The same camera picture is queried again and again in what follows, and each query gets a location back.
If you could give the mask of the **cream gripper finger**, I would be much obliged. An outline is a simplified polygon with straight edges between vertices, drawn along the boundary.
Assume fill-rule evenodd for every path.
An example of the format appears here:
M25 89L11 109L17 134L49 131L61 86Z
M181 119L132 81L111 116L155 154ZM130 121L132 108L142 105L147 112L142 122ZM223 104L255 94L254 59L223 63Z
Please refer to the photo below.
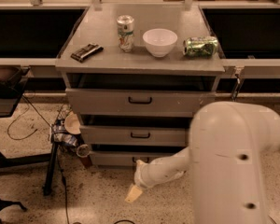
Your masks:
M126 203L133 203L136 201L143 193L143 190L136 186L135 184L131 184L125 198Z

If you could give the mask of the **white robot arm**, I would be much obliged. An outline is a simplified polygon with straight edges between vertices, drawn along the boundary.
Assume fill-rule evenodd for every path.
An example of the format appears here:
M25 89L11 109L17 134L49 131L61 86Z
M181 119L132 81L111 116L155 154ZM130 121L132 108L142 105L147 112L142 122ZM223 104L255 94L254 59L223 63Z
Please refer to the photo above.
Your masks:
M280 116L263 105L215 102L189 127L189 145L146 163L138 160L125 201L191 174L195 224L269 224L259 154L280 147Z

